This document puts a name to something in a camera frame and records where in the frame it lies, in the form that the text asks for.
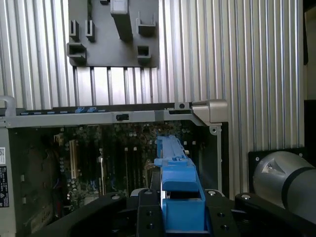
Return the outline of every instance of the screw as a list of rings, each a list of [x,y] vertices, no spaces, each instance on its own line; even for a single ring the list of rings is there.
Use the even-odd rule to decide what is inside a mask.
[[[113,200],[119,199],[119,195],[115,194],[114,196],[112,196],[112,199],[113,199]]]
[[[246,194],[242,195],[241,197],[245,200],[249,200],[251,198],[249,195]]]
[[[215,195],[216,195],[216,192],[214,192],[214,191],[208,191],[208,194],[210,194],[211,196],[215,196]]]

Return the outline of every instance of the sticker label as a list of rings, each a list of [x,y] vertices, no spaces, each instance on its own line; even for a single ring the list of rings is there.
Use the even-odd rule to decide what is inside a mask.
[[[0,166],[0,208],[9,207],[8,176],[6,166]]]
[[[5,147],[0,147],[0,164],[5,164]]]

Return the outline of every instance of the gray bracket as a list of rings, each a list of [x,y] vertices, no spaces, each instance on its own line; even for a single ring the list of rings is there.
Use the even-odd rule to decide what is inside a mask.
[[[157,67],[158,39],[158,0],[69,0],[73,66]]]
[[[206,125],[228,122],[228,103],[226,100],[206,100],[192,103],[193,113]]]
[[[15,99],[12,96],[0,95],[0,101],[5,101],[6,103],[6,110],[5,110],[6,117],[16,116],[16,104],[15,104]]]

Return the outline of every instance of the silver metal bracket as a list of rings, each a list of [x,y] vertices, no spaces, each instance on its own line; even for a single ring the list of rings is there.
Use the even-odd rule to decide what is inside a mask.
[[[228,122],[226,100],[198,101],[192,105],[193,113],[208,126]]]
[[[217,136],[218,132],[221,132],[222,129],[220,128],[220,126],[210,126],[209,127],[209,132],[213,135],[213,136]]]
[[[16,103],[15,103],[15,99],[12,96],[0,95],[0,101],[6,102],[6,110],[5,110],[6,117],[16,116]]]

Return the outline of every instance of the blue plastic part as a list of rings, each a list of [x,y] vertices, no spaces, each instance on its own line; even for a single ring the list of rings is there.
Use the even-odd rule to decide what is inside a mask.
[[[195,192],[197,198],[163,199],[162,212],[166,230],[204,231],[205,196],[196,166],[185,154],[175,136],[157,137],[155,165],[162,169],[162,190]]]
[[[76,110],[75,110],[75,113],[78,114],[78,113],[82,113],[84,111],[84,107],[78,107]]]
[[[96,107],[90,107],[90,108],[87,110],[87,112],[88,112],[88,113],[92,113],[92,112],[94,112],[94,111],[96,111],[96,110],[97,110]]]

